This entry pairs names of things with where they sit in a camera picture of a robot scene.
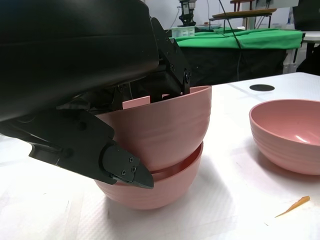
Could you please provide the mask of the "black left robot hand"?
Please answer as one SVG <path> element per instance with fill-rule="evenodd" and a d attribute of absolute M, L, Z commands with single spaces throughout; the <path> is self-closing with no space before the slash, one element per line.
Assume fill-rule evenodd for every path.
<path fill-rule="evenodd" d="M 190 92 L 191 69 L 140 0 L 3 0 L 0 133 L 30 157 L 110 185 L 152 174 L 97 114 L 121 110 L 132 82 L 152 102 Z"/>

